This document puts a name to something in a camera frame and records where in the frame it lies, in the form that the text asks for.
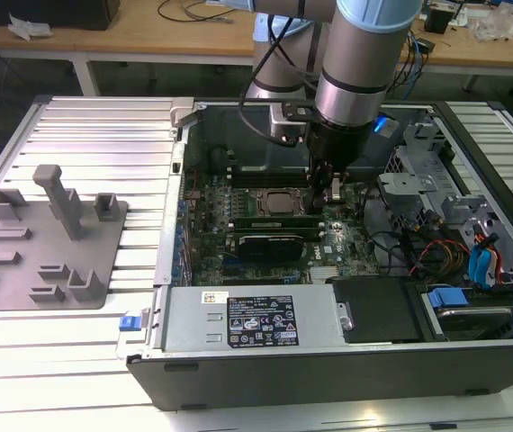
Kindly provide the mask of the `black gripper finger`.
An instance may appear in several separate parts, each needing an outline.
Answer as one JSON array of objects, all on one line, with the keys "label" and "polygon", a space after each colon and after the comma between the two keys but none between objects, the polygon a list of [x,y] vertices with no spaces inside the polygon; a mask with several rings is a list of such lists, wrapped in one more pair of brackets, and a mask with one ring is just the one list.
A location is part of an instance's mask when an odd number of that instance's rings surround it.
[{"label": "black gripper finger", "polygon": [[342,203],[344,198],[343,190],[343,175],[335,173],[329,187],[329,202]]},{"label": "black gripper finger", "polygon": [[315,167],[310,178],[309,214],[319,214],[324,206],[325,190],[330,186],[330,164],[320,162]]}]

